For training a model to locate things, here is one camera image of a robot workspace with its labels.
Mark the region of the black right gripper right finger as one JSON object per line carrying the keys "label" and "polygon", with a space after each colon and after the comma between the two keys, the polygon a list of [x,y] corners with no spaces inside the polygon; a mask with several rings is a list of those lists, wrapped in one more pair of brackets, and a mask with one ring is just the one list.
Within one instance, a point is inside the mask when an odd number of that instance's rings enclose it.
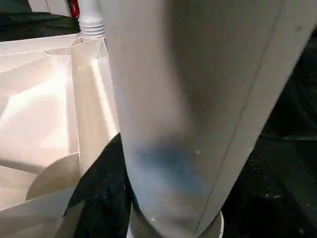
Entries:
{"label": "black right gripper right finger", "polygon": [[250,154],[221,211],[225,238],[317,236],[317,226],[255,152]]}

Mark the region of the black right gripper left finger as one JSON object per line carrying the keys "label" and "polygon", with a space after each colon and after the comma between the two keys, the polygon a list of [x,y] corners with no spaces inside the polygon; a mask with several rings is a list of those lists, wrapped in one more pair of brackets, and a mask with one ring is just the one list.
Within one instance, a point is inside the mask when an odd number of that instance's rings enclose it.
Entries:
{"label": "black right gripper left finger", "polygon": [[77,183],[56,238],[125,238],[132,189],[116,135]]}

